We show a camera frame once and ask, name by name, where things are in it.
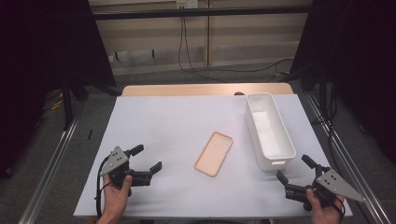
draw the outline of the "metal pipe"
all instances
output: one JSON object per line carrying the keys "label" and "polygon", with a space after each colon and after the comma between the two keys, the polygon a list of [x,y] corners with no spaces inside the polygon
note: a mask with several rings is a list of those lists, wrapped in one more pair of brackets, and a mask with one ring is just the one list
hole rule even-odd
{"label": "metal pipe", "polygon": [[201,16],[233,16],[259,14],[291,14],[308,13],[310,11],[328,10],[326,7],[289,6],[289,7],[234,7],[234,8],[187,8],[149,11],[95,12],[92,14],[49,15],[55,18],[90,19],[96,21],[172,18],[172,17],[201,17]]}

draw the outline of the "white tabletop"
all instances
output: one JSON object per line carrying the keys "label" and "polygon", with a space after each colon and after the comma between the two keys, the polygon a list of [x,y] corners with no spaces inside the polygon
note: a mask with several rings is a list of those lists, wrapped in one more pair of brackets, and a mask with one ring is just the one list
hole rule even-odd
{"label": "white tabletop", "polygon": [[[283,171],[290,183],[312,184],[315,172],[307,154],[328,165],[297,95],[274,95],[297,155]],[[124,216],[133,218],[272,218],[310,216],[301,203],[285,199],[275,172],[262,171],[245,119],[245,96],[119,97],[74,216],[94,217],[96,176],[115,146],[139,144],[145,150],[130,159],[136,171],[163,162],[149,187],[132,188]],[[193,165],[214,132],[234,142],[216,177]],[[351,212],[346,203],[346,215]]]}

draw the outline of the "electrical outlet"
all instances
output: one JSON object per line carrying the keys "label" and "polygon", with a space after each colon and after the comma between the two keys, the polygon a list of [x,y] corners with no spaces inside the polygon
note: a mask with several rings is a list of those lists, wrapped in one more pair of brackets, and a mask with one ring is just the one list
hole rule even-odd
{"label": "electrical outlet", "polygon": [[198,0],[187,0],[187,8],[198,8]]}
{"label": "electrical outlet", "polygon": [[176,0],[176,8],[187,8],[187,0]]}
{"label": "electrical outlet", "polygon": [[110,56],[107,56],[107,57],[108,57],[108,61],[110,63],[114,63],[114,56],[113,55],[110,55]]}

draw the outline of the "black wire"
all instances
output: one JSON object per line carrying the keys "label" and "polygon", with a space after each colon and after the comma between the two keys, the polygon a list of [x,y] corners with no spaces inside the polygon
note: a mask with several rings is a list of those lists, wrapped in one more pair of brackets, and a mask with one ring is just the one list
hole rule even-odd
{"label": "black wire", "polygon": [[[183,42],[183,31],[184,31],[184,39],[185,39],[185,43],[186,43],[187,57],[188,57],[188,59],[189,59],[189,64],[190,64],[190,67],[191,67],[192,71],[188,71],[188,70],[184,69],[184,68],[181,66],[181,63],[180,63],[180,52],[181,52],[181,43]],[[214,77],[206,77],[206,76],[203,76],[203,75],[199,74],[199,73],[192,67],[191,60],[190,60],[190,53],[189,53],[189,45],[188,45],[188,43],[187,43],[186,20],[185,20],[184,17],[181,17],[180,46],[179,46],[179,48],[178,48],[178,56],[177,56],[177,57],[178,57],[178,66],[179,66],[180,69],[183,70],[184,72],[187,72],[187,73],[194,73],[194,74],[196,74],[198,77],[208,78],[208,79],[212,79],[212,80],[215,80],[215,81],[219,81],[219,82],[226,83],[226,81],[223,81],[223,80],[220,80],[220,79],[217,79],[217,78],[214,78]]]}
{"label": "black wire", "polygon": [[[333,150],[332,150],[332,133],[333,133],[333,119],[337,113],[338,110],[338,104],[337,104],[337,92],[336,92],[336,88],[335,86],[332,84],[332,92],[331,92],[331,98],[330,98],[330,103],[328,105],[327,111],[329,113],[329,117],[327,117],[326,115],[320,115],[318,118],[316,118],[315,120],[313,120],[311,122],[311,124],[319,124],[319,123],[328,123],[329,124],[329,131],[328,131],[328,145],[329,145],[329,151],[331,153],[331,157],[332,157],[332,161],[334,163],[334,166],[338,172],[338,174],[343,177],[343,174],[338,166],[338,163],[335,159]],[[363,215],[364,219],[366,220],[366,222],[368,224],[371,224],[369,218],[366,216],[366,214],[363,212],[361,205],[356,202],[356,205],[358,206],[359,210],[361,211],[361,214]]]}
{"label": "black wire", "polygon": [[344,218],[345,214],[346,214],[346,207],[344,206],[344,202],[342,202],[338,197],[335,197],[335,199],[340,202],[341,206],[342,206],[342,211],[343,211],[343,215],[341,217],[341,220]]}
{"label": "black wire", "polygon": [[102,192],[102,190],[103,190],[105,187],[109,186],[111,183],[113,183],[113,182],[110,181],[110,182],[108,182],[107,184],[105,184],[104,186],[102,186],[102,188],[100,189],[100,191]]}
{"label": "black wire", "polygon": [[[213,80],[216,80],[216,81],[219,81],[219,82],[227,83],[227,82],[224,81],[224,80],[220,80],[220,79],[213,78],[213,77],[206,77],[206,76],[203,76],[203,75],[199,74],[198,72],[204,72],[204,71],[222,71],[222,72],[235,72],[235,73],[255,73],[255,72],[262,72],[262,71],[268,70],[268,69],[270,69],[270,68],[272,68],[272,67],[275,67],[275,68],[276,68],[278,64],[283,63],[283,62],[286,62],[286,61],[293,61],[293,59],[283,59],[283,60],[280,60],[280,61],[278,61],[278,62],[276,62],[276,63],[273,63],[273,64],[271,64],[271,65],[269,65],[269,66],[267,66],[267,67],[260,68],[260,69],[255,69],[255,70],[234,70],[234,69],[226,69],[226,68],[204,68],[204,69],[195,69],[195,68],[192,67],[191,59],[190,59],[190,54],[189,54],[189,44],[188,44],[188,40],[187,40],[186,19],[185,19],[184,17],[181,17],[181,22],[182,22],[182,23],[181,23],[180,45],[179,45],[179,47],[178,47],[177,60],[178,60],[178,66],[179,66],[180,69],[183,70],[184,72],[187,72],[187,73],[194,73],[194,74],[198,75],[199,77],[209,78],[209,79],[213,79]],[[191,68],[192,71],[189,71],[189,70],[186,70],[185,68],[183,68],[183,67],[181,66],[181,62],[180,62],[180,52],[181,52],[181,44],[182,44],[182,42],[183,42],[183,32],[184,32],[184,41],[185,41],[185,45],[186,45],[187,56],[188,56],[190,68]],[[271,80],[273,80],[273,79],[275,78],[275,76],[276,76],[276,73],[274,74],[273,77],[271,77],[271,78],[270,78],[269,80],[267,80],[266,82],[270,82]]]}
{"label": "black wire", "polygon": [[337,207],[335,204],[332,203],[332,207],[340,214],[340,222],[344,219],[344,216],[346,214],[346,208],[344,207],[344,204],[341,202],[341,205],[343,206],[342,209]]}
{"label": "black wire", "polygon": [[102,189],[105,187],[105,186],[103,186],[103,187],[100,189],[100,173],[102,172],[102,168],[103,168],[103,166],[105,165],[105,163],[106,163],[106,161],[108,160],[109,157],[110,157],[110,156],[107,156],[107,157],[102,161],[102,163],[100,164],[100,166],[99,166],[99,171],[98,171],[98,176],[97,176],[97,179],[96,179],[96,197],[95,197],[95,200],[96,200],[96,214],[97,214],[98,218],[100,218],[100,217],[102,216],[102,207],[101,207]]}

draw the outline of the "wooden table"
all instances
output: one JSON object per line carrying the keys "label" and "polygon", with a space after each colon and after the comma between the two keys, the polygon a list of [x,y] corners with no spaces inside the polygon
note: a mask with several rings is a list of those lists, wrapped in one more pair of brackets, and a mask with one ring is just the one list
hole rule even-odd
{"label": "wooden table", "polygon": [[288,83],[227,83],[127,86],[122,96],[234,95],[239,91],[244,94],[293,94]]}

